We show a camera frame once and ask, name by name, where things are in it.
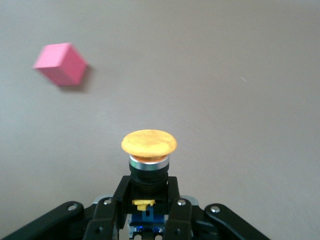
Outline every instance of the yellow connector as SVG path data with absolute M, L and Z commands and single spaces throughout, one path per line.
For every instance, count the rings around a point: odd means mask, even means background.
M 143 199 L 136 199 L 132 200 L 132 204 L 136 205 L 138 211 L 147 211 L 147 206 L 150 205 L 151 207 L 156 204 L 155 200 L 143 200 Z

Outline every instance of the pink cube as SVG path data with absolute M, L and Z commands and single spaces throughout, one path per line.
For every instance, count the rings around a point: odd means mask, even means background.
M 44 46 L 33 66 L 58 86 L 79 85 L 86 67 L 71 43 Z

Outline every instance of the black plastic bracket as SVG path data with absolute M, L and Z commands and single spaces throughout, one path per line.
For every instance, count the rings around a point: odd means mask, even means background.
M 81 219 L 84 206 L 77 201 L 68 201 L 2 240 L 45 240 L 68 236 L 69 224 Z
M 117 201 L 112 197 L 101 199 L 96 205 L 93 219 L 89 222 L 83 240 L 118 239 L 116 226 Z
M 211 204 L 204 212 L 213 225 L 237 240 L 270 240 L 225 205 Z
M 188 200 L 176 198 L 172 201 L 163 240 L 191 240 L 191 217 L 192 205 Z

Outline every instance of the screw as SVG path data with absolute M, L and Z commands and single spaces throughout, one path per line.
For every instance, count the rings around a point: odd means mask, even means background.
M 73 210 L 75 210 L 76 208 L 78 207 L 78 204 L 73 204 L 73 205 L 71 205 L 71 206 L 69 206 L 68 207 L 68 211 L 73 211 Z
M 212 206 L 210 209 L 211 209 L 211 212 L 216 214 L 220 212 L 220 208 L 218 206 Z
M 184 206 L 184 205 L 186 205 L 186 201 L 183 200 L 183 199 L 178 200 L 177 203 L 178 203 L 179 206 Z
M 104 231 L 104 228 L 102 227 L 102 226 L 100 226 L 99 228 L 97 228 L 96 230 L 95 230 L 95 233 L 96 234 L 100 234 L 100 233 L 102 233 Z
M 174 234 L 175 234 L 175 235 L 179 235 L 179 234 L 181 234 L 181 230 L 180 230 L 180 228 L 177 228 L 177 229 L 174 231 Z
M 104 204 L 104 205 L 108 205 L 108 204 L 110 204 L 111 202 L 112 202 L 112 199 L 109 198 L 109 199 L 107 199 L 107 200 L 104 200 L 103 204 Z

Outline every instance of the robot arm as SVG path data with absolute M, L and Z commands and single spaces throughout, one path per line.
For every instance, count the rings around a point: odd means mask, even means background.
M 113 195 L 86 209 L 66 202 L 3 240 L 118 240 L 127 218 L 129 239 L 269 240 L 222 204 L 202 210 L 195 198 L 180 196 L 177 178 L 168 176 L 176 146 L 166 132 L 130 133 L 122 148 L 130 154 L 131 175 L 122 177 Z

